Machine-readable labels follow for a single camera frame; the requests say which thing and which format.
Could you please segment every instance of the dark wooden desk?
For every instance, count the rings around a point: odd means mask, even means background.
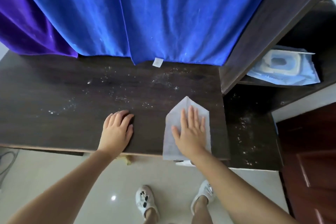
[[[162,155],[165,118],[185,96],[210,111],[212,153],[229,158],[218,67],[164,62],[133,65],[128,58],[57,55],[0,61],[0,145],[94,151],[103,121],[135,114],[127,154]]]

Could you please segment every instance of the foot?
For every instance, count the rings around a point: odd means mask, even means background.
[[[159,212],[154,202],[154,195],[151,188],[147,185],[141,186],[135,194],[135,202],[143,217],[148,219],[152,215],[156,215],[159,220]]]
[[[194,215],[199,207],[208,205],[215,199],[216,195],[207,180],[202,182],[198,194],[191,203],[191,213]]]

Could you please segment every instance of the forearm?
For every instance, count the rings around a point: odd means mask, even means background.
[[[8,224],[73,223],[87,194],[111,157],[100,151],[11,217]]]
[[[297,223],[208,152],[199,154],[192,162],[208,179],[236,224]]]

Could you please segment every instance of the purple curtain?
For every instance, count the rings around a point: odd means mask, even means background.
[[[78,56],[33,0],[0,0],[0,41],[18,54]]]

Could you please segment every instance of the white sneaker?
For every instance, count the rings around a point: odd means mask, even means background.
[[[153,208],[155,210],[157,218],[159,219],[159,212],[154,202],[154,195],[149,186],[143,185],[138,189],[138,191],[135,194],[135,202],[145,220],[146,220],[145,212],[149,208]]]
[[[195,196],[195,198],[193,199],[192,203],[191,203],[191,213],[194,215],[194,205],[197,201],[197,199],[200,197],[200,196],[206,196],[208,198],[208,204],[210,202],[212,202],[213,200],[215,200],[215,192],[212,190],[212,187],[210,186],[208,180],[205,180],[204,182],[202,182],[199,190],[198,190],[198,194]]]

